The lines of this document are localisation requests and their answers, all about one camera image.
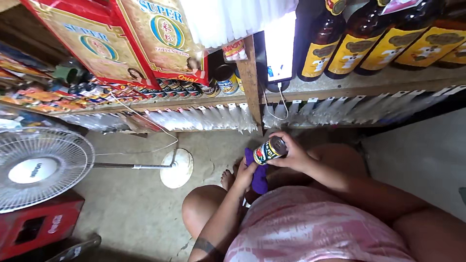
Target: hand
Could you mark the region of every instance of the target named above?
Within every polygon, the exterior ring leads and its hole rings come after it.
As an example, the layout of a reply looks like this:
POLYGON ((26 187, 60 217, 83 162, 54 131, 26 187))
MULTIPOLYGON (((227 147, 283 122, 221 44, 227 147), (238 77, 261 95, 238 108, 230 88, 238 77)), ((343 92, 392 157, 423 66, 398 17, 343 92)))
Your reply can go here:
POLYGON ((267 161, 267 164, 289 167, 298 172, 305 173, 307 164, 312 161, 312 159, 290 135, 283 131, 278 131, 270 134, 268 137, 280 137, 283 139, 288 148, 288 155, 286 158, 271 159, 267 161))
POLYGON ((234 187, 239 188, 242 191, 246 191, 246 189, 251 185, 251 181, 253 181, 253 174, 256 171, 257 163, 253 162, 249 166, 246 166, 246 157, 243 157, 241 160, 240 166, 238 168, 238 173, 236 174, 236 179, 233 183, 234 187))

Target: rice noodle package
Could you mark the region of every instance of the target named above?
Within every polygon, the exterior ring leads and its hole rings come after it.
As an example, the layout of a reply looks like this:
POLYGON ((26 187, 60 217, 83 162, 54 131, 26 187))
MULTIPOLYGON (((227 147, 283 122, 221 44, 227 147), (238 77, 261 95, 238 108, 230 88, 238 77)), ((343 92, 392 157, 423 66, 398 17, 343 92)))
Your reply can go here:
POLYGON ((100 81, 160 89, 109 7, 91 0, 21 2, 100 81))
POLYGON ((209 84, 207 53, 194 43, 179 1, 110 2, 126 35, 137 44, 133 48, 139 48, 155 77, 209 84))

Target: phone screen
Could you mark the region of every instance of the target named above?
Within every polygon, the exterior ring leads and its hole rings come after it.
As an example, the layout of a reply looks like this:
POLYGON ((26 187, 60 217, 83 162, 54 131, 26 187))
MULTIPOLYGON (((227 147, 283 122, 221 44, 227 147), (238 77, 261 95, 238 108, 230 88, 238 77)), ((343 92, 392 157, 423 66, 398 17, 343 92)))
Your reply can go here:
POLYGON ((264 39, 269 83, 291 80, 295 21, 296 13, 293 11, 265 27, 264 39))

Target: white cable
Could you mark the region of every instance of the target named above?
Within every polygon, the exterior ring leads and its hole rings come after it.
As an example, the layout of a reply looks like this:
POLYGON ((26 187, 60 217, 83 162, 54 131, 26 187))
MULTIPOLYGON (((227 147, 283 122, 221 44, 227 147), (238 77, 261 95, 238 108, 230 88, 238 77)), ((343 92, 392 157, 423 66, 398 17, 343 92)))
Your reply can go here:
POLYGON ((270 113, 270 110, 268 109, 268 101, 267 101, 267 96, 265 95, 265 90, 264 90, 264 87, 262 87, 262 92, 264 93, 264 98, 265 98, 265 107, 267 109, 267 112, 272 115, 274 118, 278 119, 278 120, 286 120, 288 119, 288 107, 287 107, 287 104, 285 103, 285 98, 283 98, 283 93, 281 92, 281 83, 277 83, 278 85, 278 91, 280 92, 280 96, 281 96, 281 100, 283 101, 283 105, 285 106, 285 110, 287 112, 287 116, 285 117, 285 119, 281 119, 279 117, 277 117, 276 115, 274 115, 273 113, 270 113))
MULTIPOLYGON (((113 94, 113 91, 110 92, 110 95, 111 95, 114 99, 116 99, 116 100, 118 101, 118 103, 122 104, 124 107, 126 107, 127 109, 129 109, 129 110, 132 111, 133 113, 137 114, 138 116, 143 117, 143 116, 141 116, 138 112, 134 111, 131 107, 129 107, 129 106, 123 104, 122 102, 120 102, 120 100, 119 100, 118 98, 116 98, 115 95, 113 94)), ((164 146, 164 147, 162 147, 162 148, 159 148, 159 149, 156 149, 156 150, 152 150, 152 151, 147 151, 147 152, 135 152, 135 153, 122 153, 122 152, 118 152, 118 153, 96 154, 96 156, 118 155, 118 154, 119 154, 119 155, 134 155, 134 154, 153 153, 153 152, 157 152, 157 151, 159 151, 159 150, 165 149, 165 148, 167 148, 167 147, 169 147, 169 146, 171 146, 171 145, 174 145, 175 143, 178 142, 178 138, 176 138, 176 137, 175 137, 174 135, 172 135, 172 134, 169 134, 167 131, 165 131, 165 129, 164 129, 162 126, 160 126, 160 125, 158 125, 158 124, 152 122, 149 118, 146 118, 146 119, 147 119, 149 122, 151 122, 152 124, 156 125, 158 128, 160 128, 163 132, 165 132, 165 134, 167 134, 167 135, 171 136, 172 138, 176 139, 176 141, 173 142, 173 143, 171 143, 171 144, 169 144, 169 145, 167 145, 167 146, 164 146)))

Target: shelf post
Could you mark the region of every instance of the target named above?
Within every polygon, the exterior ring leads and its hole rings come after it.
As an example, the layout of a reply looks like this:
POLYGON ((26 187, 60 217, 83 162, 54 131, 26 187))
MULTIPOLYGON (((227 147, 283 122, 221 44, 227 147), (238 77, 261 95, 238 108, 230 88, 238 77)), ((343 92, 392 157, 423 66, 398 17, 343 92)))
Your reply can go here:
POLYGON ((254 38, 252 35, 244 39, 246 46, 247 60, 239 60, 236 62, 238 71, 240 72, 241 81, 244 87, 247 104, 251 110, 254 120, 258 125, 258 131, 262 130, 262 115, 260 114, 259 103, 259 86, 257 82, 256 55, 254 50, 254 38))

